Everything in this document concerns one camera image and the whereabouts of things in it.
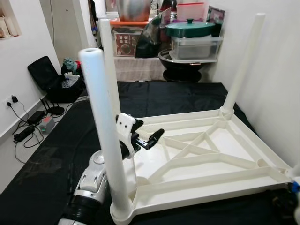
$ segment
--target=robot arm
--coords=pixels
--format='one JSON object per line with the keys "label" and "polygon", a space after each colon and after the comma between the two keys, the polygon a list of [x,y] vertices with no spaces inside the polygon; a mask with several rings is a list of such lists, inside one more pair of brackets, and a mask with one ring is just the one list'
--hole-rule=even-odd
{"label": "robot arm", "polygon": [[[139,134],[136,133],[136,130],[144,124],[142,120],[121,113],[117,116],[116,121],[123,160],[132,158],[141,148],[151,149],[165,132],[163,129],[159,129],[146,141],[140,139]],[[93,224],[94,215],[104,202],[107,188],[105,162],[102,150],[100,150],[91,156],[89,166],[83,172],[73,197],[58,224]]]}

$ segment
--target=white cylindrical leg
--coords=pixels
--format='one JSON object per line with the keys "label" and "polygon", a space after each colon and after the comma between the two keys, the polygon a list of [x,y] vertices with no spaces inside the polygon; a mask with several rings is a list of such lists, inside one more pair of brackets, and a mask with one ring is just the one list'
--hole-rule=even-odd
{"label": "white cylindrical leg", "polygon": [[244,80],[245,74],[247,72],[249,63],[252,59],[257,44],[257,40],[261,33],[261,29],[263,27],[264,19],[265,19],[265,14],[263,13],[258,13],[255,16],[255,20],[249,35],[248,44],[245,49],[244,57],[240,63],[240,66],[238,68],[234,81],[231,85],[231,88],[228,92],[224,105],[223,107],[221,107],[221,110],[224,113],[233,113],[233,106],[237,98],[237,95],[239,93],[242,82]]}
{"label": "white cylindrical leg", "polygon": [[112,195],[112,213],[117,219],[127,218],[132,212],[118,139],[115,115],[108,95],[104,54],[97,48],[79,52],[91,107],[103,150],[106,173]]}
{"label": "white cylindrical leg", "polygon": [[116,67],[114,64],[113,41],[111,35],[111,26],[108,19],[100,20],[101,43],[104,49],[105,71],[108,77],[108,91],[111,98],[115,115],[121,113],[119,92],[117,85]]}

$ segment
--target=black bag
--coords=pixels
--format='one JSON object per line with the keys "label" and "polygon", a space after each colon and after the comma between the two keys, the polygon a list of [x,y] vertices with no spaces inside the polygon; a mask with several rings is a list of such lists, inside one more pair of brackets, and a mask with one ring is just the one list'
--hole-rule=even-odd
{"label": "black bag", "polygon": [[75,102],[85,89],[85,84],[80,77],[69,88],[62,88],[63,75],[58,75],[48,56],[44,56],[31,63],[27,69],[38,86],[47,92],[47,98],[52,103]]}

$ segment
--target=plastic container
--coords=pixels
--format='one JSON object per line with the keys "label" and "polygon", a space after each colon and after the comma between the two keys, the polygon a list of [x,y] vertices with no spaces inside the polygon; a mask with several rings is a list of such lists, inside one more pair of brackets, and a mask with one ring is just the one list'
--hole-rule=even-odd
{"label": "plastic container", "polygon": [[216,61],[222,37],[172,37],[174,60],[211,60]]}
{"label": "plastic container", "polygon": [[185,21],[187,19],[203,19],[204,10],[204,2],[177,4],[177,20]]}
{"label": "plastic container", "polygon": [[112,28],[112,43],[114,56],[135,57],[137,41],[144,27],[149,21],[129,22],[113,19],[110,21]]}

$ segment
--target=wall socket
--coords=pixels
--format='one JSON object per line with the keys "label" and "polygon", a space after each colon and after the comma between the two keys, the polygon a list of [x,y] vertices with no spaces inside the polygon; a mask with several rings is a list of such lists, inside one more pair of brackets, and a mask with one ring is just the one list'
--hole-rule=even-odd
{"label": "wall socket", "polygon": [[8,109],[8,102],[10,102],[11,105],[14,104],[14,103],[13,103],[13,100],[11,99],[11,97],[12,97],[12,96],[9,96],[9,97],[7,97],[6,99],[2,100],[2,103],[3,103],[3,105],[4,105],[4,107],[5,107],[6,109]]}

